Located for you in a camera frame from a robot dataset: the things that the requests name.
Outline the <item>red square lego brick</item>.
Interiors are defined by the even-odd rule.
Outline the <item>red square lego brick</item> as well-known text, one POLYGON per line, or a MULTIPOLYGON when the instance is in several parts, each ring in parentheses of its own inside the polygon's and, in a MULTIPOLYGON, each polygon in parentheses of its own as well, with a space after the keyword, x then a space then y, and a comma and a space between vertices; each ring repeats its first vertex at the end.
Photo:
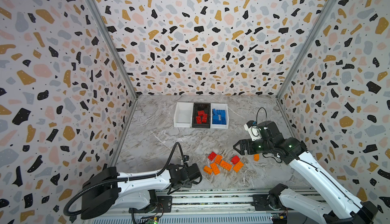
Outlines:
POLYGON ((216 158, 217 154, 215 152, 211 152, 208 156, 209 161, 213 161, 216 158))

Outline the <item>blue lego brick pair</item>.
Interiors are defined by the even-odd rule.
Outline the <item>blue lego brick pair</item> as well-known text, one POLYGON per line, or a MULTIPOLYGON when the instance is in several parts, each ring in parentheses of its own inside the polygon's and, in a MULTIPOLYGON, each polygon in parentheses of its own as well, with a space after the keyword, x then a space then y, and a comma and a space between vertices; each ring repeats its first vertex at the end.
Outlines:
POLYGON ((216 112, 221 117, 226 118, 226 110, 217 110, 216 112))

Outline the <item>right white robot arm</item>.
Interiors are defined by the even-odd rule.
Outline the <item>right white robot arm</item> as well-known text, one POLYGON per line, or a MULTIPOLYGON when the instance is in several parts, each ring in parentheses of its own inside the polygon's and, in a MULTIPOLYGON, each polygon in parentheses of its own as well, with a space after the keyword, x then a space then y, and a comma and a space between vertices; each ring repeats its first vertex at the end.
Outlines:
POLYGON ((319 224, 371 224, 378 213, 370 201, 363 202, 332 177, 308 151, 305 143, 281 135, 244 139, 233 146, 240 155, 272 154, 302 175, 323 197, 320 203, 278 184, 268 193, 265 205, 274 210, 293 209, 319 224))

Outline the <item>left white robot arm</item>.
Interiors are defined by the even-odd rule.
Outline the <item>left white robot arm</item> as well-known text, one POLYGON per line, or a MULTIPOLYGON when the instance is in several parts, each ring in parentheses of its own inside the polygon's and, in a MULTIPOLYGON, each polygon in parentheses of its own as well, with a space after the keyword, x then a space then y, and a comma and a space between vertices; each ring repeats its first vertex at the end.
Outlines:
POLYGON ((168 190, 171 194, 201 181, 196 163, 190 166, 170 163, 165 170, 143 173, 117 172, 116 167, 110 167, 83 184, 84 189, 92 189, 81 196, 81 219, 94 219, 113 208, 150 211, 157 205, 157 190, 168 190))

